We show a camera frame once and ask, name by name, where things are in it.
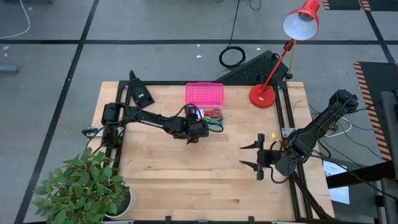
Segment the yellow object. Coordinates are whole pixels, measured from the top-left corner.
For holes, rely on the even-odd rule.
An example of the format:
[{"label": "yellow object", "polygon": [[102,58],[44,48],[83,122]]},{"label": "yellow object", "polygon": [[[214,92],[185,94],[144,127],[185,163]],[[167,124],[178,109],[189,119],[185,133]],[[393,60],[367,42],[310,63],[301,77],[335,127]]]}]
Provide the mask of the yellow object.
[{"label": "yellow object", "polygon": [[272,138],[273,140],[275,140],[275,141],[279,141],[279,139],[277,139],[277,138],[275,137],[275,134],[274,134],[274,133],[271,134],[271,138]]}]

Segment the lamp arm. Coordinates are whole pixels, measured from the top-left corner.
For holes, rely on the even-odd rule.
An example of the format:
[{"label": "lamp arm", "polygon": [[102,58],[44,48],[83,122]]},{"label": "lamp arm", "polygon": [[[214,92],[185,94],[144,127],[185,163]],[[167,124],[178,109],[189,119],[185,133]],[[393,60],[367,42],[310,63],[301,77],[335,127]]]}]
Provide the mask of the lamp arm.
[{"label": "lamp arm", "polygon": [[268,86],[269,86],[269,82],[271,81],[272,77],[274,76],[276,70],[278,69],[280,63],[282,63],[282,60],[284,59],[286,53],[288,51],[290,51],[290,49],[292,48],[294,43],[294,39],[291,39],[287,45],[284,47],[284,52],[282,53],[282,55],[279,57],[278,62],[275,64],[274,69],[272,69],[271,73],[268,75],[268,78],[266,80],[266,82],[263,84],[262,88],[260,89],[260,93],[262,93]]}]

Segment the black floor line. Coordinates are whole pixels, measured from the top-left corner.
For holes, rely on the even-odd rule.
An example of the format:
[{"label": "black floor line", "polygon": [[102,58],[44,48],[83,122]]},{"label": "black floor line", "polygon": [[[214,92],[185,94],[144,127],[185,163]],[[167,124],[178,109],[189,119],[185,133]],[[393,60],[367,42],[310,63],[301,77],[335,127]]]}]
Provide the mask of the black floor line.
[{"label": "black floor line", "polygon": [[[285,44],[288,40],[232,40],[232,44]],[[385,40],[388,45],[398,45],[398,40]],[[80,40],[0,40],[0,44],[79,44]],[[84,44],[108,45],[158,45],[158,44],[228,44],[227,39],[190,40],[85,40]],[[305,40],[299,45],[381,45],[379,40]]]},{"label": "black floor line", "polygon": [[57,127],[57,123],[60,118],[61,111],[62,111],[63,105],[65,103],[65,99],[67,98],[68,90],[69,90],[70,84],[72,82],[72,78],[75,73],[77,64],[79,62],[81,51],[83,50],[84,40],[87,38],[88,30],[90,29],[91,22],[93,21],[93,17],[94,17],[97,5],[98,5],[98,0],[94,0],[93,5],[91,6],[90,13],[87,18],[87,21],[86,21],[85,28],[83,29],[83,33],[80,37],[80,42],[76,48],[75,56],[73,56],[73,60],[70,65],[68,75],[65,79],[65,83],[63,84],[63,88],[62,88],[60,97],[58,99],[57,106],[55,107],[55,111],[52,116],[49,129],[47,131],[47,134],[45,135],[43,146],[40,150],[39,157],[36,161],[36,165],[34,167],[32,176],[30,177],[30,181],[26,188],[24,198],[22,199],[22,203],[19,207],[18,214],[17,214],[17,217],[14,222],[15,224],[21,224],[24,222],[27,209],[29,207],[30,201],[32,200],[33,190],[36,188],[40,173],[43,169],[45,158],[47,157],[47,153],[50,148],[51,140],[53,138],[55,128]]},{"label": "black floor line", "polygon": [[79,44],[80,40],[0,40],[0,44]]},{"label": "black floor line", "polygon": [[376,21],[374,20],[374,18],[372,16],[372,13],[370,11],[367,11],[367,10],[365,10],[365,13],[366,13],[366,17],[368,18],[368,20],[369,20],[369,22],[370,22],[370,24],[372,26],[374,34],[377,37],[377,40],[380,42],[381,49],[383,49],[383,53],[384,53],[384,56],[386,56],[387,62],[388,63],[395,63],[395,60],[394,60],[394,58],[392,58],[390,50],[388,49],[387,44],[384,41],[383,36],[381,35],[381,32],[380,32],[379,28],[377,27]]}]

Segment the lamp shade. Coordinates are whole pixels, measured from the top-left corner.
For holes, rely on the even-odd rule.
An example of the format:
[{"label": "lamp shade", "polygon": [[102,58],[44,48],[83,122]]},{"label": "lamp shade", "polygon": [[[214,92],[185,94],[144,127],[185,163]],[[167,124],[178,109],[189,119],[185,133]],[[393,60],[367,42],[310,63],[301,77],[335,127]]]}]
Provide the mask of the lamp shade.
[{"label": "lamp shade", "polygon": [[308,0],[303,7],[289,13],[283,22],[285,33],[295,40],[308,40],[315,36],[319,28],[319,7],[318,0]]}]

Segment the red desk lamp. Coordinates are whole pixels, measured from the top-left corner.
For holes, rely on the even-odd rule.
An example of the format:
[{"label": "red desk lamp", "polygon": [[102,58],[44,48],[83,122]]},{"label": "red desk lamp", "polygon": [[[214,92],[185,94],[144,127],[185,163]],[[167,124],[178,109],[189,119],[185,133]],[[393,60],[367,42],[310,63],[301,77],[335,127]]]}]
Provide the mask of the red desk lamp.
[{"label": "red desk lamp", "polygon": [[276,94],[273,88],[270,88],[269,83],[278,66],[282,62],[285,54],[293,46],[294,40],[308,40],[315,36],[319,28],[319,20],[317,11],[319,9],[318,0],[308,0],[303,7],[296,9],[289,13],[284,19],[283,28],[285,33],[292,39],[284,47],[284,52],[279,57],[274,69],[272,69],[266,82],[258,84],[250,90],[250,101],[258,108],[267,108],[274,104]]}]

